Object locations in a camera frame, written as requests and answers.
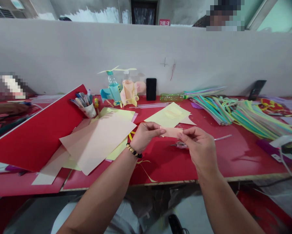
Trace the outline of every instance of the blue paper star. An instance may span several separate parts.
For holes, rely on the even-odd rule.
[[[101,98],[108,99],[107,95],[110,95],[110,94],[106,93],[103,89],[101,89],[100,90],[100,95],[101,95]]]

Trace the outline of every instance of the person's left hand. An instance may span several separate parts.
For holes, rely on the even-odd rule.
[[[164,133],[166,133],[166,130],[160,129],[160,125],[155,122],[140,123],[130,145],[140,154],[146,149],[152,138]]]

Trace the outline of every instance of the hand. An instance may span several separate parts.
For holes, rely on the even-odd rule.
[[[179,133],[178,137],[188,146],[191,160],[198,176],[218,173],[214,138],[201,128],[192,127]]]
[[[29,107],[19,103],[4,103],[0,104],[0,114],[19,114],[25,112]]]
[[[166,133],[166,130],[160,129],[160,125],[155,122],[140,123],[130,145],[140,154],[146,149],[152,138],[164,133]]]

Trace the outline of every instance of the plastic bottle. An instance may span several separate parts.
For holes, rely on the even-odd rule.
[[[124,73],[123,84],[128,85],[128,84],[133,83],[130,76],[130,72],[128,70],[125,70],[123,73]]]
[[[114,78],[112,71],[108,71],[107,75],[108,75],[109,86],[118,86],[119,85],[118,82],[116,81],[116,79]]]
[[[184,95],[183,93],[178,94],[166,94],[162,93],[160,95],[160,102],[178,102],[183,101],[184,99],[188,99],[189,96]]]

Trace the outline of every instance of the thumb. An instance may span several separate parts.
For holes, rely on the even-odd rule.
[[[184,142],[189,148],[195,145],[195,142],[186,134],[179,133],[177,135],[181,139],[181,141]]]
[[[165,129],[156,129],[156,130],[149,131],[149,135],[151,138],[158,137],[164,133],[166,133]]]

